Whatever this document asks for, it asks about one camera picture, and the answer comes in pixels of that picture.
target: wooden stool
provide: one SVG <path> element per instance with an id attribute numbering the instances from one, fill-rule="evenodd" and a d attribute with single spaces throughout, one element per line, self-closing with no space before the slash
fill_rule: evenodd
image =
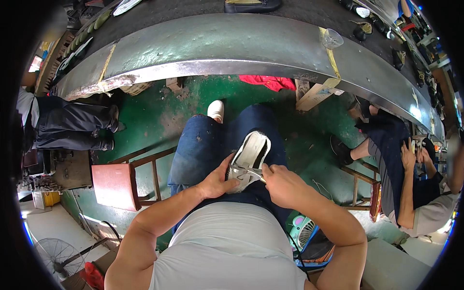
<path id="1" fill-rule="evenodd" d="M 354 176 L 354 190 L 353 190 L 353 203 L 351 206 L 343 206 L 343 208 L 351 211 L 369 211 L 371 220 L 373 222 L 377 221 L 377 217 L 380 213 L 380 199 L 381 199 L 381 190 L 382 187 L 380 182 L 376 180 L 379 170 L 377 167 L 370 165 L 369 163 L 364 162 L 362 164 L 364 167 L 372 170 L 374 172 L 374 178 L 370 178 L 364 174 L 361 174 L 357 171 L 354 171 L 346 166 L 342 167 L 342 170 L 348 174 Z M 358 180 L 363 180 L 372 185 L 372 195 L 371 197 L 362 198 L 360 204 L 356 204 L 358 197 Z"/>
<path id="2" fill-rule="evenodd" d="M 146 153 L 146 151 L 146 149 L 136 151 L 111 161 L 108 164 L 92 165 L 93 187 L 98 204 L 136 212 L 140 210 L 142 206 L 150 206 L 155 202 L 161 201 L 156 159 L 173 153 L 175 147 L 129 163 L 129 159 Z M 150 198 L 149 195 L 138 196 L 137 194 L 135 167 L 149 162 L 152 163 L 151 168 L 156 200 L 148 200 Z"/>

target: blue jeans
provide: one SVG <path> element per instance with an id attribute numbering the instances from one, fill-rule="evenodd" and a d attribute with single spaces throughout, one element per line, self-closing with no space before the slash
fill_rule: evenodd
<path id="1" fill-rule="evenodd" d="M 207 116 L 193 116 L 187 121 L 180 136 L 169 173 L 168 186 L 171 196 L 203 181 L 230 153 L 242 145 L 246 135 L 254 128 L 259 128 L 271 141 L 271 149 L 264 162 L 268 165 L 287 166 L 284 143 L 277 129 L 277 120 L 270 108 L 259 104 L 251 105 L 229 124 L 219 124 Z M 264 207 L 276 217 L 283 229 L 292 212 L 291 209 L 274 204 L 264 183 L 256 181 L 240 193 L 224 194 L 215 199 L 204 200 L 185 217 L 203 206 L 218 201 L 244 202 Z M 185 217 L 173 227 L 173 233 Z"/>

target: small fan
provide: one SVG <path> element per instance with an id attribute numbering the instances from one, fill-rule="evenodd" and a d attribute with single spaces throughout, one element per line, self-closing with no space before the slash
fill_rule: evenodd
<path id="1" fill-rule="evenodd" d="M 303 215 L 297 215 L 293 219 L 293 228 L 290 231 L 290 236 L 296 242 L 299 251 L 303 250 L 315 227 L 316 224 L 310 218 Z M 292 251 L 296 251 L 295 245 L 291 239 L 289 239 L 289 241 L 292 246 Z"/>
<path id="2" fill-rule="evenodd" d="M 45 267 L 53 278 L 68 290 L 81 290 L 85 280 L 78 274 L 84 269 L 84 258 L 76 248 L 58 238 L 45 238 L 35 244 Z"/>

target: worker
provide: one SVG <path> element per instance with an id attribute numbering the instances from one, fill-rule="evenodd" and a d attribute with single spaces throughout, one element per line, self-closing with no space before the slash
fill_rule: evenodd
<path id="1" fill-rule="evenodd" d="M 411 237 L 423 236 L 442 228 L 450 219 L 464 181 L 464 148 L 459 144 L 452 165 L 452 176 L 437 172 L 425 148 L 417 160 L 426 167 L 427 180 L 415 173 L 416 156 L 412 151 L 409 130 L 404 122 L 362 100 L 362 115 L 369 123 L 357 125 L 368 135 L 359 146 L 348 148 L 335 136 L 330 145 L 339 162 L 346 166 L 354 160 L 375 156 L 382 184 L 380 200 L 383 213 L 396 227 Z"/>
<path id="2" fill-rule="evenodd" d="M 352 214 L 287 169 L 271 109 L 252 105 L 235 121 L 223 120 L 219 100 L 208 116 L 188 120 L 168 179 L 171 197 L 136 215 L 105 275 L 105 289 L 359 289 L 365 232 Z M 271 142 L 264 158 L 269 166 L 262 164 L 267 184 L 255 181 L 240 193 L 224 194 L 240 184 L 225 179 L 234 157 L 230 149 L 254 128 Z M 283 229 L 292 209 L 335 244 L 315 286 L 295 265 Z M 169 247 L 157 256 L 156 239 L 173 227 Z"/>
<path id="3" fill-rule="evenodd" d="M 35 84 L 34 73 L 26 73 L 21 85 Z M 73 149 L 112 150 L 114 140 L 92 137 L 98 129 L 119 130 L 119 109 L 83 103 L 70 103 L 56 96 L 35 97 L 19 88 L 16 109 L 24 128 L 23 150 Z"/>
<path id="4" fill-rule="evenodd" d="M 411 2 L 411 0 L 399 0 L 398 18 L 400 18 L 402 15 L 410 18 L 412 13 L 414 13 L 414 4 Z"/>

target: green floor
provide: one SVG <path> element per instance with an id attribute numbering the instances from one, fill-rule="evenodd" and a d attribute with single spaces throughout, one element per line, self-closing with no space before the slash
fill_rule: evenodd
<path id="1" fill-rule="evenodd" d="M 238 76 L 188 77 L 180 94 L 171 92 L 165 87 L 165 81 L 161 80 L 135 97 L 126 96 L 120 106 L 120 121 L 127 129 L 114 135 L 116 146 L 113 151 L 98 152 L 96 163 L 105 164 L 145 147 L 152 148 L 145 154 L 150 155 L 176 146 L 187 120 L 194 114 L 206 114 L 208 105 L 216 99 L 223 100 L 226 105 L 225 122 L 235 118 L 251 104 L 265 103 L 270 106 L 279 122 L 289 169 L 316 189 L 313 180 L 322 184 L 329 192 L 321 188 L 322 194 L 331 196 L 335 203 L 351 202 L 353 177 L 338 168 L 330 149 L 329 137 L 335 134 L 350 147 L 358 145 L 364 139 L 354 127 L 354 120 L 347 114 L 354 99 L 349 94 L 332 95 L 311 111 L 301 112 L 295 110 L 295 92 L 274 92 L 261 85 L 241 82 Z M 166 181 L 173 156 L 174 154 L 157 161 L 163 199 L 169 196 Z M 375 164 L 371 158 L 365 161 Z M 372 176 L 371 171 L 357 162 L 349 167 Z M 139 195 L 154 196 L 149 164 L 136 169 L 136 178 Z M 134 212 L 97 204 L 92 189 L 76 189 L 73 192 L 84 215 L 116 225 L 120 234 L 126 232 L 135 216 Z M 71 194 L 71 191 L 66 192 L 62 203 L 78 220 L 79 211 Z M 369 196 L 370 185 L 359 181 L 358 199 Z M 354 214 L 366 229 L 368 238 L 379 237 L 392 243 L 403 236 L 389 222 L 370 222 L 368 212 Z M 164 249 L 170 239 L 171 233 L 168 232 L 158 238 L 158 246 Z"/>

